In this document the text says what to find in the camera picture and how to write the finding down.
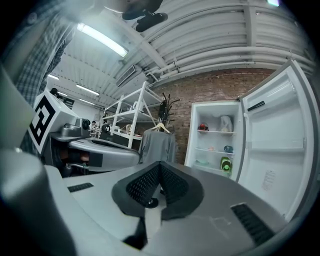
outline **brick wall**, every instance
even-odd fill
[[[154,88],[158,95],[171,94],[170,101],[180,99],[170,111],[174,113],[170,118],[174,119],[171,124],[175,128],[176,161],[185,163],[192,103],[235,100],[273,72],[263,68],[225,69],[189,76]]]

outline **black grille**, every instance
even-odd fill
[[[232,206],[231,210],[257,246],[273,237],[271,229],[245,203]]]
[[[148,204],[159,185],[159,165],[131,181],[126,192],[144,207]]]
[[[72,192],[76,192],[76,191],[80,191],[80,190],[85,190],[85,189],[91,188],[93,186],[94,185],[92,185],[91,183],[83,183],[83,184],[79,184],[79,185],[68,186],[68,190],[70,191],[70,193],[72,193]]]
[[[160,179],[167,205],[180,200],[188,191],[188,183],[164,166],[161,167]]]

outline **plaid shirt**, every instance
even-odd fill
[[[75,33],[76,23],[68,20],[63,14],[65,5],[66,0],[40,1],[17,28],[1,56],[1,60],[4,61],[15,44],[23,39],[23,36],[33,25],[49,18],[47,27],[26,59],[15,85],[32,107],[36,97],[45,90],[47,76],[60,62],[65,48],[71,42]],[[35,22],[30,22],[30,17],[35,17]],[[37,150],[28,132],[23,138],[21,149],[37,155]]]

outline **white ceiling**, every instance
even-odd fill
[[[136,20],[126,22],[108,9],[83,20],[86,25],[126,48],[128,54],[122,58],[99,41],[76,31],[60,64],[52,72],[60,80],[48,78],[50,86],[57,87],[73,99],[82,98],[105,107],[122,94],[136,89],[115,85],[132,65],[145,70],[164,68],[176,60],[199,53],[248,46],[285,50],[312,60],[310,41],[294,16],[265,0],[164,0],[157,11],[161,12],[168,14],[168,20],[143,33],[133,29],[137,25]],[[285,57],[276,54],[245,54],[247,63],[237,62],[237,67],[276,69],[286,61]],[[237,58],[239,53],[223,56]],[[235,60],[229,60],[223,67],[235,67],[234,63]],[[300,64],[307,75],[312,73],[311,61],[301,60]],[[184,72],[184,76],[188,75],[192,73]],[[76,83],[99,92],[100,96],[77,88]]]

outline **black rubber pad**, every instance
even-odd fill
[[[162,220],[188,216],[204,198],[203,187],[196,178],[166,162],[154,162],[119,180],[111,195],[124,214],[144,218],[145,208],[159,185],[167,205],[161,212]]]
[[[88,188],[93,187],[94,185],[92,185],[91,183],[83,183],[83,184],[79,184],[79,185],[74,185],[74,186],[68,186],[68,190],[70,191],[70,193],[72,192],[76,192],[76,191],[80,191],[80,190],[85,190]]]
[[[254,243],[259,246],[272,238],[272,230],[245,203],[231,207]]]

